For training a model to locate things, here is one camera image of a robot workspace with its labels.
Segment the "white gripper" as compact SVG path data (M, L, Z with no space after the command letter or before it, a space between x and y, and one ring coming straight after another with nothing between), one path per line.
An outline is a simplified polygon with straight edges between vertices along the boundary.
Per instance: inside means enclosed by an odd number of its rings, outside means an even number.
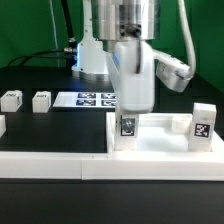
M107 67L122 112L151 112L155 102L154 56L145 41L117 42L107 54ZM135 128L135 119L123 117L124 131Z

